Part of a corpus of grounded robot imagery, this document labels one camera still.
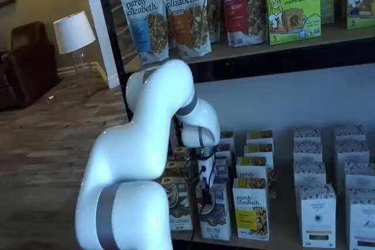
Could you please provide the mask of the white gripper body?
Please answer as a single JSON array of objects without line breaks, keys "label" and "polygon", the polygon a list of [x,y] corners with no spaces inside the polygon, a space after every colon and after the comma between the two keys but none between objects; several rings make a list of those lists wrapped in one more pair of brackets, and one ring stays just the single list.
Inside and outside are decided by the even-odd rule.
[{"label": "white gripper body", "polygon": [[215,157],[205,157],[197,161],[201,188],[211,188],[215,177]]}]

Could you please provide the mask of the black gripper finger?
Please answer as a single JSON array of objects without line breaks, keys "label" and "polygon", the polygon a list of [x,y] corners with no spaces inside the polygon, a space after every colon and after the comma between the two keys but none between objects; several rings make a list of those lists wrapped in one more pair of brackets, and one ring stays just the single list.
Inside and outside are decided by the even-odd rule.
[{"label": "black gripper finger", "polygon": [[203,179],[200,184],[201,184],[201,189],[202,189],[202,204],[212,205],[212,198],[210,195],[209,185],[206,183],[205,179]]}]

